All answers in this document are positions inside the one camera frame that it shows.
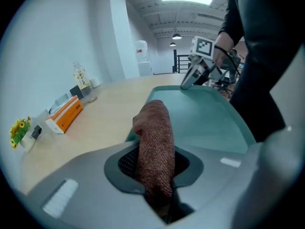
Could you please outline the person's right forearm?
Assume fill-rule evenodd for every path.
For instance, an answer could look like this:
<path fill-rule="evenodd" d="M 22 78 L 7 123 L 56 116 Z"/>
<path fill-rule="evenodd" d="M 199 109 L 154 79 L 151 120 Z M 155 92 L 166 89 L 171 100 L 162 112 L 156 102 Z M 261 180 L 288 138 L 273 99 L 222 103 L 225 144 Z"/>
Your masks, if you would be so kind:
<path fill-rule="evenodd" d="M 216 66 L 221 66 L 226 57 L 226 54 L 219 48 L 222 48 L 224 51 L 229 53 L 243 36 L 244 31 L 241 23 L 224 23 L 222 25 L 215 41 L 213 53 L 213 61 Z"/>

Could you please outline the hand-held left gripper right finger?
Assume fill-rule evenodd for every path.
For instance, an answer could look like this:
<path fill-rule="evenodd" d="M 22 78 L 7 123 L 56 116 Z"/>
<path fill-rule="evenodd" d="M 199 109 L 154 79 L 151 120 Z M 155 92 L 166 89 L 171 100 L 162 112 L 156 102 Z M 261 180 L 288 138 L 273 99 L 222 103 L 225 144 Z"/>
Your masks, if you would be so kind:
<path fill-rule="evenodd" d="M 181 146 L 189 160 L 174 180 L 169 229 L 266 229 L 294 215 L 297 128 L 289 126 L 245 154 Z"/>

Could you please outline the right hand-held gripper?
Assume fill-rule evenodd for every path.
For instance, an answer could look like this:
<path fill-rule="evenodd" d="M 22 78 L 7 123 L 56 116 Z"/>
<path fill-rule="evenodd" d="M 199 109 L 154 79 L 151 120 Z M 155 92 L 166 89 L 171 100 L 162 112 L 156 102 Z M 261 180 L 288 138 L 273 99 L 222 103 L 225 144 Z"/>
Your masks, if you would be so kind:
<path fill-rule="evenodd" d="M 188 56 L 191 67 L 184 76 L 181 89 L 189 89 L 192 85 L 203 85 L 211 80 L 220 80 L 223 72 L 213 60 L 214 42 L 210 39 L 195 36 L 192 39 Z"/>

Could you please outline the green tray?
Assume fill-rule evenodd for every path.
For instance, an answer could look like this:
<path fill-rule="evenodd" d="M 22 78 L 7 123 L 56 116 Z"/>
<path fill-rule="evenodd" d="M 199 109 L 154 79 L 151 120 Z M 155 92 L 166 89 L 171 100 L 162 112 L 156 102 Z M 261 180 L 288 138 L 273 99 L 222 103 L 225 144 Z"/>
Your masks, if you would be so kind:
<path fill-rule="evenodd" d="M 147 102 L 161 100 L 167 107 L 177 146 L 190 145 L 245 154 L 255 144 L 247 124 L 214 88 L 179 85 L 152 89 Z"/>

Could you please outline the potted artificial sunflowers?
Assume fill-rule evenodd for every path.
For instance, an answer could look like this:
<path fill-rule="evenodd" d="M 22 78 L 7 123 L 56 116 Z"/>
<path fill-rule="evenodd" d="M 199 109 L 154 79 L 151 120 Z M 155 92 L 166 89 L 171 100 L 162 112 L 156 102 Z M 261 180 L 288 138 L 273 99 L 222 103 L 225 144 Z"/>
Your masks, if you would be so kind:
<path fill-rule="evenodd" d="M 35 144 L 35 138 L 32 136 L 31 118 L 17 119 L 16 123 L 10 129 L 10 145 L 12 149 L 18 146 L 25 152 L 30 152 Z"/>

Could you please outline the person's black clothing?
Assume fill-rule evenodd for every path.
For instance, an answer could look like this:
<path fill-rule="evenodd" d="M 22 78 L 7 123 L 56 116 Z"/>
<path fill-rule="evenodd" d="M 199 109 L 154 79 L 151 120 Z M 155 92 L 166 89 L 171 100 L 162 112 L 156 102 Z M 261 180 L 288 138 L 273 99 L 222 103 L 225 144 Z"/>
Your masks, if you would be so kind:
<path fill-rule="evenodd" d="M 222 25 L 241 23 L 247 47 L 230 103 L 257 142 L 285 126 L 270 91 L 304 42 L 301 8 L 301 0 L 227 0 Z"/>

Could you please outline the clear plastic bottle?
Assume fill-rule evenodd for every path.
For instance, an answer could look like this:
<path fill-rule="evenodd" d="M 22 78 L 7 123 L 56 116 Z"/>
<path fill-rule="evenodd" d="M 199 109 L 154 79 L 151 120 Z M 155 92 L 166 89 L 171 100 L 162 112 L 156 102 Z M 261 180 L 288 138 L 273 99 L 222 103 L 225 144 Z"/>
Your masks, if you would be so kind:
<path fill-rule="evenodd" d="M 87 103 L 92 103 L 97 99 L 97 96 L 93 91 L 92 84 L 85 69 L 79 64 L 78 61 L 75 61 L 73 63 L 73 70 L 74 79 L 83 95 L 84 101 Z"/>

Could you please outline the black railing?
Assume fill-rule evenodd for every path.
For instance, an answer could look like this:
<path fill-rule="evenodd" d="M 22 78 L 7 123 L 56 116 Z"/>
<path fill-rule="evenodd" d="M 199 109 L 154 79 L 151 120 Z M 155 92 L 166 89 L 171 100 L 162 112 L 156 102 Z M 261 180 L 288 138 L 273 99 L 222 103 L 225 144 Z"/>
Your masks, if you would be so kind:
<path fill-rule="evenodd" d="M 187 54 L 178 54 L 177 50 L 173 50 L 173 73 L 187 73 L 191 67 L 191 62 L 188 59 Z"/>

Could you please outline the brown cloth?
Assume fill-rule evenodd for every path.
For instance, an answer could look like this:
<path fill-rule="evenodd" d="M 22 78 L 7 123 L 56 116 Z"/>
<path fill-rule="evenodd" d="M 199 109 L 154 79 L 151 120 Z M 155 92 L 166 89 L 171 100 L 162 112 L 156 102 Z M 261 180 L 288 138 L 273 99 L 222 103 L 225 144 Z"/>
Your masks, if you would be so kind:
<path fill-rule="evenodd" d="M 144 185 L 148 204 L 164 219 L 173 195 L 175 169 L 173 129 L 164 103 L 147 103 L 133 118 L 132 130 L 140 139 L 136 180 Z"/>

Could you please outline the orange cardboard box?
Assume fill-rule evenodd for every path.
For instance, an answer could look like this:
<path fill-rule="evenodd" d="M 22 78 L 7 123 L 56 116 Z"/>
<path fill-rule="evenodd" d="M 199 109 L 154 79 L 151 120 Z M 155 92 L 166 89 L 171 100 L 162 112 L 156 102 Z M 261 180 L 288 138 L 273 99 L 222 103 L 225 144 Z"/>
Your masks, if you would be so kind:
<path fill-rule="evenodd" d="M 83 105 L 78 96 L 73 96 L 60 105 L 54 114 L 49 115 L 45 123 L 54 133 L 64 134 L 82 110 Z"/>

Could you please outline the black box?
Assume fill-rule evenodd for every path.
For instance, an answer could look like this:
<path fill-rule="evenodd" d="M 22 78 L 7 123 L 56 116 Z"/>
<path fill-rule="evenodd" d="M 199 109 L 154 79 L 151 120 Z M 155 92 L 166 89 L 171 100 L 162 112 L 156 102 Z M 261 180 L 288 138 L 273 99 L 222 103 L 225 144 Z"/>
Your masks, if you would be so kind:
<path fill-rule="evenodd" d="M 78 85 L 74 86 L 73 88 L 70 89 L 70 94 L 72 96 L 77 96 L 79 99 L 83 99 L 84 96 L 81 92 L 81 90 L 79 89 Z"/>

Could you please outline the clear glass cup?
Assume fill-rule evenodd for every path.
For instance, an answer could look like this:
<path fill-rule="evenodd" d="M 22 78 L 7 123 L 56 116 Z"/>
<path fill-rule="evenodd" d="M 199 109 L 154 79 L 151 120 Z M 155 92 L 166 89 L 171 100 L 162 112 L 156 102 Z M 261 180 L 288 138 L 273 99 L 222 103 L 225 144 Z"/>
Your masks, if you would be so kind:
<path fill-rule="evenodd" d="M 49 116 L 49 112 L 47 109 L 44 109 L 37 117 L 36 123 L 41 129 L 48 129 L 49 126 L 46 124 L 45 120 Z"/>
<path fill-rule="evenodd" d="M 58 99 L 55 100 L 54 104 L 52 105 L 52 109 L 57 108 L 58 106 L 64 104 L 67 100 L 69 100 L 69 97 L 67 94 L 63 94 Z"/>

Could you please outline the white water dispenser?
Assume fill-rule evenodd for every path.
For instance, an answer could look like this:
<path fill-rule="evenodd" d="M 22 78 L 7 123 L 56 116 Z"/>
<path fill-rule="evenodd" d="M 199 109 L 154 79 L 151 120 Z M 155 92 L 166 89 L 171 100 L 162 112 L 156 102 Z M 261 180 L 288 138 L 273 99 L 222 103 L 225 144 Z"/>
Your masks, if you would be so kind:
<path fill-rule="evenodd" d="M 146 41 L 138 40 L 136 46 L 136 59 L 140 76 L 152 75 L 151 62 L 148 60 L 148 45 Z"/>

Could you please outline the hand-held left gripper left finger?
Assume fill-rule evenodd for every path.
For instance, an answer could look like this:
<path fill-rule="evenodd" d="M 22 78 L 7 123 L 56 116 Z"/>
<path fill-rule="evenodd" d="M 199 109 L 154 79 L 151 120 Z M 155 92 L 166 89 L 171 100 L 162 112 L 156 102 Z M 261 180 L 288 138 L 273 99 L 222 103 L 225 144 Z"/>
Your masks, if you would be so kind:
<path fill-rule="evenodd" d="M 53 223 L 78 229 L 163 229 L 143 195 L 118 190 L 106 177 L 106 160 L 137 141 L 81 154 L 41 180 L 27 195 Z"/>

